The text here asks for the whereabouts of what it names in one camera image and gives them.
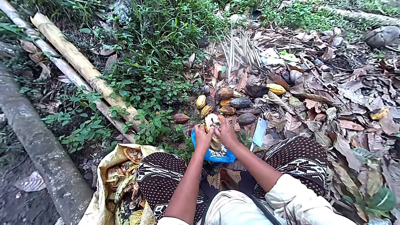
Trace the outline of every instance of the hand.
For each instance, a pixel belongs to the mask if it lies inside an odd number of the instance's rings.
[[[225,117],[219,115],[218,118],[221,121],[221,131],[215,129],[215,136],[217,136],[228,149],[232,149],[232,147],[240,145],[235,130],[231,127]]]
[[[211,138],[214,134],[214,127],[211,127],[210,131],[206,133],[203,124],[196,124],[194,126],[194,133],[196,134],[196,149],[194,151],[204,152],[205,154],[210,147]]]

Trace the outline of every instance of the blue plastic bag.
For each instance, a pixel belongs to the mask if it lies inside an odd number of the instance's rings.
[[[194,133],[194,129],[192,130],[192,134],[190,135],[192,138],[192,142],[194,147],[196,148],[196,134]],[[236,156],[228,149],[226,155],[223,157],[216,157],[211,154],[210,149],[207,150],[206,154],[204,155],[204,160],[208,160],[215,163],[231,163],[235,161]]]

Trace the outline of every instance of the leg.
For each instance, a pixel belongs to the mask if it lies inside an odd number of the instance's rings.
[[[326,150],[316,141],[296,136],[272,145],[263,158],[281,172],[299,179],[317,195],[326,192]],[[263,198],[265,191],[256,184],[253,195]]]
[[[179,156],[160,152],[150,154],[140,162],[137,178],[139,188],[157,220],[164,216],[172,194],[187,167],[185,160]],[[204,194],[199,189],[194,215],[195,224],[201,219],[205,208]]]

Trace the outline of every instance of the patterned pants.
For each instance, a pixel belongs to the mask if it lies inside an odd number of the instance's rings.
[[[326,192],[326,151],[316,141],[302,136],[286,139],[271,146],[263,160],[277,170],[289,173],[299,179],[317,195],[324,196]],[[168,203],[186,168],[185,160],[169,153],[153,153],[140,162],[138,184],[156,219],[159,220],[164,216]],[[250,193],[257,198],[264,197],[265,191],[255,182],[248,171],[237,173],[238,175],[234,176],[233,180],[237,181],[240,191],[246,193],[250,190]],[[212,197],[219,191],[210,184],[208,178],[210,176],[203,171],[200,178],[194,224],[200,221],[207,201],[212,200]]]

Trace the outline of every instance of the soil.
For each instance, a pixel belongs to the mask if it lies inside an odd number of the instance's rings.
[[[60,217],[47,189],[24,192],[14,186],[35,170],[12,129],[0,121],[0,224],[47,225]]]

